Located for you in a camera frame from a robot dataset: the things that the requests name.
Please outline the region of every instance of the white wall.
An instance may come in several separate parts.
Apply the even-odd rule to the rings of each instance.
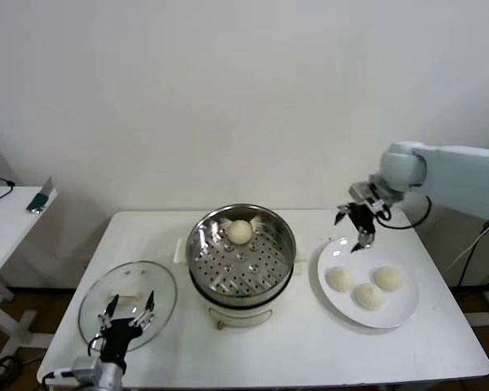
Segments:
[[[489,147],[489,1],[0,2],[0,149],[60,191],[12,284],[76,285],[121,209],[333,207],[405,139]]]

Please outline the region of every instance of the wooden floor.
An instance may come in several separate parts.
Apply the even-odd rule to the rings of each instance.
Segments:
[[[460,307],[464,312],[478,312],[488,310],[488,304],[480,294],[462,293],[457,295]],[[34,309],[38,311],[31,330],[34,332],[55,332],[62,319],[71,294],[64,293],[16,293],[11,303],[2,304],[2,308],[13,318],[19,319],[25,310]],[[475,333],[489,356],[489,327],[476,327]],[[0,332],[0,351],[7,341],[6,336]],[[20,349],[18,357],[22,362],[35,358],[40,359],[44,354],[42,349]],[[35,391],[37,388],[36,372],[40,361],[31,362],[23,367],[20,378],[5,390],[10,391]],[[409,386],[398,384],[387,386],[389,391],[406,390]],[[377,388],[363,387],[348,390],[374,391]],[[489,391],[489,376],[470,380],[453,380],[435,385],[432,391]]]

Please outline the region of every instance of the white robotic arm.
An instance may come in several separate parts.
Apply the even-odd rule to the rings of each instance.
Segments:
[[[373,218],[388,221],[391,206],[401,201],[406,191],[489,220],[489,149],[392,144],[381,158],[380,172],[351,186],[355,202],[339,206],[336,223],[349,215],[359,231],[354,250],[371,246]]]

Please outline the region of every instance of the white plate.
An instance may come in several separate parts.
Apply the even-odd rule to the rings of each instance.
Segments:
[[[382,256],[376,248],[351,253],[356,239],[341,238],[328,244],[320,254],[317,273],[324,294],[345,316],[365,326],[392,328],[411,318],[418,303],[418,287],[399,259]],[[393,266],[402,275],[403,286],[396,292],[384,292],[385,304],[375,311],[360,306],[353,298],[353,289],[338,292],[330,287],[327,273],[335,266],[344,266],[355,276],[355,283],[374,283],[373,272],[382,266]]]

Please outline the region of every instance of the glass pot lid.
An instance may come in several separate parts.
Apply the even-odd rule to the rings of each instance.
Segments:
[[[107,304],[119,295],[112,319],[134,318],[141,314],[154,291],[154,320],[147,330],[132,340],[128,351],[145,345],[168,323],[176,305],[178,291],[174,276],[164,266],[151,261],[137,261],[120,265],[98,279],[83,298],[78,315],[78,326],[88,344],[99,335],[102,314]],[[99,350],[102,341],[92,348]]]

